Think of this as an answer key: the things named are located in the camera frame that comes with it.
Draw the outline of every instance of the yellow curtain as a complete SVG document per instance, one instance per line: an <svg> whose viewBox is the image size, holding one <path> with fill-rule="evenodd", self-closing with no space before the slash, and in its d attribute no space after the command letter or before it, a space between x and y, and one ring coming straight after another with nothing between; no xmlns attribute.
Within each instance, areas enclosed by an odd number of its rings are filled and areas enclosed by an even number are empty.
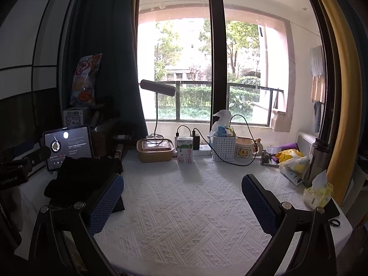
<svg viewBox="0 0 368 276"><path fill-rule="evenodd" d="M138 18L139 18L139 0L132 0L132 28L133 28L134 49L136 59L137 59Z"/></svg>
<svg viewBox="0 0 368 276"><path fill-rule="evenodd" d="M336 144L327 169L333 198L341 205L358 151L362 111L362 80L353 34L337 0L321 0L336 37L341 67L341 114Z"/></svg>

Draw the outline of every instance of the hanging clothes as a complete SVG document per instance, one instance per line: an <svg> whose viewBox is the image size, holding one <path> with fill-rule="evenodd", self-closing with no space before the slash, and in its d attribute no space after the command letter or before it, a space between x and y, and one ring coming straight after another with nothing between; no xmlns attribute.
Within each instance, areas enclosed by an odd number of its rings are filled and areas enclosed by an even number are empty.
<svg viewBox="0 0 368 276"><path fill-rule="evenodd" d="M320 101L314 102L314 132L319 133L321 127L322 103Z"/></svg>
<svg viewBox="0 0 368 276"><path fill-rule="evenodd" d="M310 52L310 72L312 73L312 91L310 100L312 102L325 102L326 76L323 64L322 46L309 50Z"/></svg>

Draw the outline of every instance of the lamp head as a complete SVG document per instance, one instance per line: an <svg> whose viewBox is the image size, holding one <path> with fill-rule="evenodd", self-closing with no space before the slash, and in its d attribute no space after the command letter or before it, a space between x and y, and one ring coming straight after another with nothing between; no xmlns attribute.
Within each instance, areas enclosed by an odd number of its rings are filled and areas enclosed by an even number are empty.
<svg viewBox="0 0 368 276"><path fill-rule="evenodd" d="M141 80L141 88L168 96L174 96L176 93L176 89L174 86L170 86L167 84L160 84L148 80Z"/></svg>

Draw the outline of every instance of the tablet screen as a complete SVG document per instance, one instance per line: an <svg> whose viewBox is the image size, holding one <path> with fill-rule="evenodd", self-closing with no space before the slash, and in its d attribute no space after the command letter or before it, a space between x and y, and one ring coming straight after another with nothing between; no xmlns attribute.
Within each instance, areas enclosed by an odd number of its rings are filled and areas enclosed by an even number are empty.
<svg viewBox="0 0 368 276"><path fill-rule="evenodd" d="M51 156L47 159L47 170L59 169L65 157L92 157L87 126L64 128L43 135L45 146L51 149Z"/></svg>

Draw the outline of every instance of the charger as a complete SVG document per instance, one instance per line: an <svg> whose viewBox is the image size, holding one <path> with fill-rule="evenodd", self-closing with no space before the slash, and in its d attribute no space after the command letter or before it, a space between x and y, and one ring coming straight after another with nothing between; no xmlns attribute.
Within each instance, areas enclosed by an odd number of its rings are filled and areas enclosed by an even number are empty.
<svg viewBox="0 0 368 276"><path fill-rule="evenodd" d="M196 131L192 131L193 137L193 150L199 150L199 135L196 135Z"/></svg>

